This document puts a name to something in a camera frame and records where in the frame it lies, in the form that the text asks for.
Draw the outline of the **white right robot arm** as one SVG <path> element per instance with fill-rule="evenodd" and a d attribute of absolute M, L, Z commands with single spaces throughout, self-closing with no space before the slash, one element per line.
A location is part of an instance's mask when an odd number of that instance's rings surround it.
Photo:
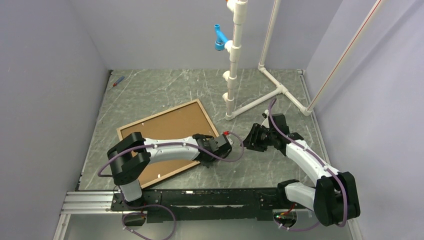
<path fill-rule="evenodd" d="M 313 211 L 324 226 L 342 225 L 359 217 L 361 209 L 355 177 L 319 157 L 299 133 L 290 131 L 282 113 L 266 116 L 265 122 L 265 125 L 252 125 L 243 140 L 244 147 L 256 152 L 274 147 L 294 161 L 313 182 L 313 186 L 296 179 L 280 182 L 276 188 L 276 203 L 282 208 L 300 204 Z"/>

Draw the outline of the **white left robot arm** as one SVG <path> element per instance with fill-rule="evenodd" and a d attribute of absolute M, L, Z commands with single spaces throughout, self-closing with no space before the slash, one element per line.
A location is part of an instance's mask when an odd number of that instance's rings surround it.
<path fill-rule="evenodd" d="M 225 134 L 211 136 L 194 134 L 181 139 L 144 138 L 133 132 L 107 152 L 110 177 L 131 210 L 144 203 L 139 176 L 149 164 L 171 160 L 189 160 L 209 167 L 215 160 L 225 159 L 232 151 L 232 141 Z"/>

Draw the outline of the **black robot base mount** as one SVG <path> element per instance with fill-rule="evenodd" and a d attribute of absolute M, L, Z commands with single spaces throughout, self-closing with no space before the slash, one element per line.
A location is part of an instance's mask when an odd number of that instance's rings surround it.
<path fill-rule="evenodd" d="M 142 199 L 127 202 L 119 191 L 114 196 L 110 213 L 125 214 L 128 226 L 165 221 L 202 221 L 256 219 L 277 221 L 293 226 L 289 214 L 307 209 L 299 203 L 280 203 L 276 187 L 144 189 Z"/>

